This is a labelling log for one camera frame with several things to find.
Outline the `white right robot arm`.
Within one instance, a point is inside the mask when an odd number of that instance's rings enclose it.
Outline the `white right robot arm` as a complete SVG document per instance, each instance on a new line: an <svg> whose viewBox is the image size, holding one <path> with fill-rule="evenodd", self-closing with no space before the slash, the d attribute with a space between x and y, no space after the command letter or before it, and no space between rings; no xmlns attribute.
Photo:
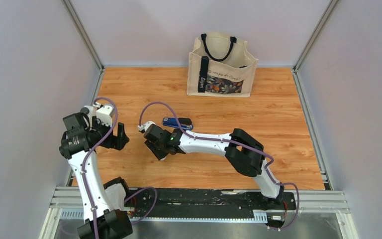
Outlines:
<svg viewBox="0 0 382 239"><path fill-rule="evenodd" d="M247 132L204 134L176 128L172 132L148 121L138 126L145 145L161 161L169 154L207 153L224 156L240 174L251 177L260 188L264 202L275 209L284 201L284 187L277 182L266 161L264 147Z"/></svg>

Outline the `blue black stapler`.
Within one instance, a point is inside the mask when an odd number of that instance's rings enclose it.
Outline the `blue black stapler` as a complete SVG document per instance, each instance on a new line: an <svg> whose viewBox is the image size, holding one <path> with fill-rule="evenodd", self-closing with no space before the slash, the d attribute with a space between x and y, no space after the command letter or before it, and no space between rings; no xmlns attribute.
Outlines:
<svg viewBox="0 0 382 239"><path fill-rule="evenodd" d="M163 126L173 127L173 128L183 128L184 130L193 130L193 123L190 118L163 118Z"/></svg>

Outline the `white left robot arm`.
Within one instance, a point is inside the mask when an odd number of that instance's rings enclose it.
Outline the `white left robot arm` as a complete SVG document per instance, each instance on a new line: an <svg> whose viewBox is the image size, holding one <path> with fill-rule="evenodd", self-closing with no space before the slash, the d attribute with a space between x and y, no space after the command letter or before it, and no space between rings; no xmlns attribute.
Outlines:
<svg viewBox="0 0 382 239"><path fill-rule="evenodd" d="M132 223L124 206L132 193L125 180L117 177L102 183L98 172L96 148L122 150L130 141L124 124L117 124L117 135L110 125L96 116L79 112L63 118L59 151L67 159L77 179L84 210L84 225L78 227L81 239L123 239L133 233Z"/></svg>

